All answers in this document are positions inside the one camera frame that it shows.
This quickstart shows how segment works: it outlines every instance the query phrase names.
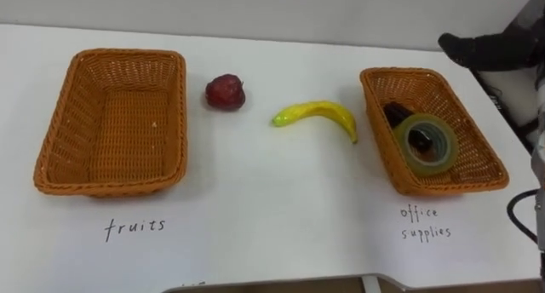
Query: apple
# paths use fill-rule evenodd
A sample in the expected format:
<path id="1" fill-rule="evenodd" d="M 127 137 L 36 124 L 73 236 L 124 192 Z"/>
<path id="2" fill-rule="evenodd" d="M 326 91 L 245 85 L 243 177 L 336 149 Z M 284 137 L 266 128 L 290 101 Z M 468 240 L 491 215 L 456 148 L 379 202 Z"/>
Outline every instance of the apple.
<path id="1" fill-rule="evenodd" d="M 243 82 L 235 75 L 219 76 L 206 85 L 206 102 L 224 111 L 238 110 L 246 101 Z"/>

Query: wicker basket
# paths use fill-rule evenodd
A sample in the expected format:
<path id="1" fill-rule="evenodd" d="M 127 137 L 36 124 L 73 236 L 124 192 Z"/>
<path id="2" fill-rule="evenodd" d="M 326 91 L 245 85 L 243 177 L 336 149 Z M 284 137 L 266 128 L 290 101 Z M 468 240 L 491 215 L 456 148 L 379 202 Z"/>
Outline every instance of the wicker basket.
<path id="1" fill-rule="evenodd" d="M 504 188 L 508 173 L 475 122 L 437 72 L 415 68 L 371 68 L 361 72 L 367 115 L 381 159 L 396 190 L 404 195 L 453 195 Z M 397 101 L 413 112 L 442 118 L 456 133 L 460 152 L 444 174 L 417 177 L 407 166 L 383 106 Z"/>
<path id="2" fill-rule="evenodd" d="M 185 82 L 176 52 L 77 54 L 36 162 L 38 190 L 121 197 L 175 184 L 186 172 Z"/>

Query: table leg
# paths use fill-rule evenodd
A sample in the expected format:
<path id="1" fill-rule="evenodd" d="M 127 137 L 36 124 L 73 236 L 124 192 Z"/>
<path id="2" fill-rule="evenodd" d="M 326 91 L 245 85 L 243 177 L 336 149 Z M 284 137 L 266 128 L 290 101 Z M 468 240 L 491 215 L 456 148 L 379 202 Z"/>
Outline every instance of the table leg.
<path id="1" fill-rule="evenodd" d="M 365 293 L 381 293 L 381 286 L 378 283 L 377 277 L 364 276 L 361 280 L 364 283 Z"/>

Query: tape roll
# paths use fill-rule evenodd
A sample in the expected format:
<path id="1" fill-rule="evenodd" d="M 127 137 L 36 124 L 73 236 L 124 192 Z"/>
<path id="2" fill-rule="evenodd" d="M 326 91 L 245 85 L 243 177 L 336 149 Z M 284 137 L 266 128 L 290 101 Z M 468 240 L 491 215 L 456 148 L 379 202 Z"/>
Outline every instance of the tape roll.
<path id="1" fill-rule="evenodd" d="M 433 144 L 426 153 L 418 152 L 409 144 L 409 133 L 417 130 L 429 137 Z M 441 118 L 431 114 L 413 114 L 393 129 L 405 162 L 413 173 L 429 177 L 444 173 L 458 157 L 458 139 L 454 130 Z"/>

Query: banana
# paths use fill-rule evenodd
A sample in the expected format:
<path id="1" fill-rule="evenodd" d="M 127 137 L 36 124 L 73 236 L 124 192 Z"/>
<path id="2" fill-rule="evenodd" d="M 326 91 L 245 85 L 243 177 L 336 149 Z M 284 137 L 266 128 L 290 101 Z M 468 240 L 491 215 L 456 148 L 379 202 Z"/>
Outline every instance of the banana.
<path id="1" fill-rule="evenodd" d="M 348 132 L 352 143 L 358 142 L 354 116 L 344 106 L 331 101 L 309 101 L 288 106 L 272 119 L 272 124 L 276 127 L 284 127 L 312 116 L 323 116 L 331 119 Z"/>

